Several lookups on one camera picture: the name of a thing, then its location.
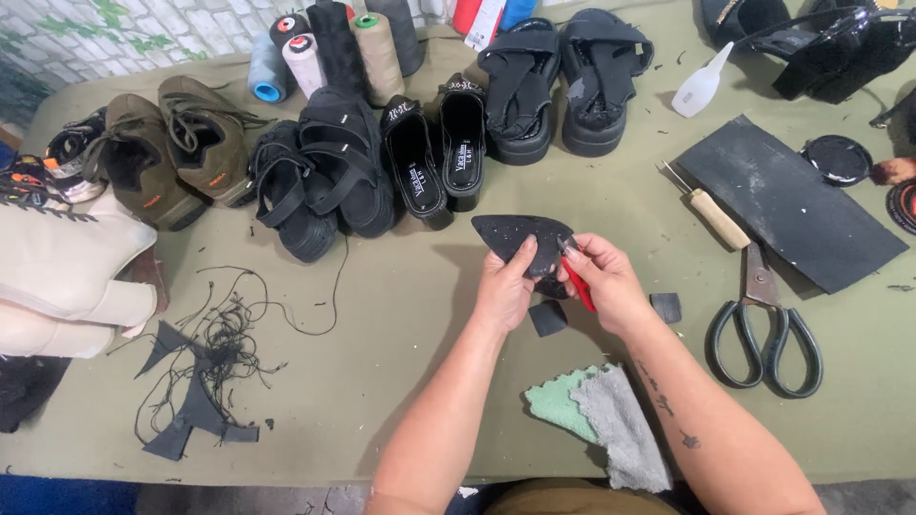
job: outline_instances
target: green towel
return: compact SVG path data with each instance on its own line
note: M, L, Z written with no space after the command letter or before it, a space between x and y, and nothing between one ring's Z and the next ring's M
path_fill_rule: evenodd
M529 388L525 392L525 399L528 399L531 414L576 433L586 442L598 444L597 433L585 415L579 412L579 404L570 399L570 391L579 388L583 379L593 378L598 372L607 371L610 367L610 364L601 367L592 365L585 370L574 370L541 386Z

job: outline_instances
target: gray towel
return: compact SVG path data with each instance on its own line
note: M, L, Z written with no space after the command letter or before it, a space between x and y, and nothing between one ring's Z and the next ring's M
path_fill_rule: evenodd
M570 392L607 449L611 488L658 493L671 489L671 472L661 458L646 416L621 367L582 381Z

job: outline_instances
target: red thread spool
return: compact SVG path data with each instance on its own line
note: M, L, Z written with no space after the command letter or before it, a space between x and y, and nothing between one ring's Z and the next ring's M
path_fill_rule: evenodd
M471 25L474 24L474 18L477 17L477 11L484 0L458 0L455 6L455 14L452 16L452 27L458 32L467 35L471 31Z

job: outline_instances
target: towel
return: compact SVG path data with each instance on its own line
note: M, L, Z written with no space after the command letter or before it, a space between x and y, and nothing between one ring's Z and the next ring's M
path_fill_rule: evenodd
M592 365L585 370L574 370L569 374L557 376L556 379L541 386L531 387L525 392L531 414L572 431L586 442L598 444L598 434L589 425L588 419L579 412L579 406L570 399L570 391L578 388L583 379L594 377L609 367L611 365Z
M598 371L569 395L607 449L611 488L671 489L671 472L622 367Z

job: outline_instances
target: colorful sneaker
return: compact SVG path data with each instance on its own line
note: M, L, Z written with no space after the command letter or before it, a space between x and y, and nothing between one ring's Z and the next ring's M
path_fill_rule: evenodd
M94 199L105 191L107 181L88 182L82 177L82 153L105 130L106 107L82 120L69 122L45 150L45 166L60 196L72 203Z
M188 184L229 207L255 199L247 175L247 128L272 120L235 107L191 77L177 75L159 86L159 109L169 130L169 155Z
M18 156L0 171L0 199L33 207L69 211L71 203L60 196L48 169L36 156Z
M179 179L168 141L155 104L119 94L108 105L105 131L86 149L83 177L107 176L114 196L131 213L157 229L180 231L203 214L207 203Z

